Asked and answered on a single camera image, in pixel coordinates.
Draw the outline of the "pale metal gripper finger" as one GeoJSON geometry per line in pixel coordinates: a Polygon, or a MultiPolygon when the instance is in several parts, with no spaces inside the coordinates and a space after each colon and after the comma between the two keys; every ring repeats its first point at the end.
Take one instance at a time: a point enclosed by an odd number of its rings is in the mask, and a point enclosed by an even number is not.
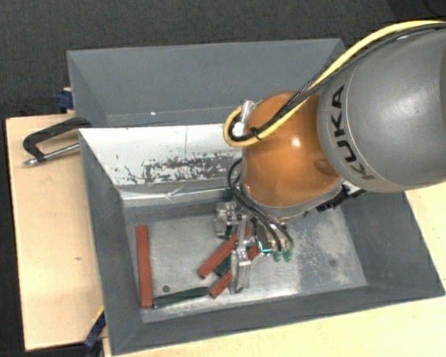
{"type": "Polygon", "coordinates": [[[252,263],[251,259],[247,255],[247,251],[232,251],[230,265],[232,279],[228,286],[229,291],[232,294],[236,294],[244,291],[244,289],[249,289],[252,263]]]}
{"type": "Polygon", "coordinates": [[[218,237],[229,239],[238,229],[246,216],[243,208],[236,201],[224,201],[215,205],[214,228],[218,237]]]}

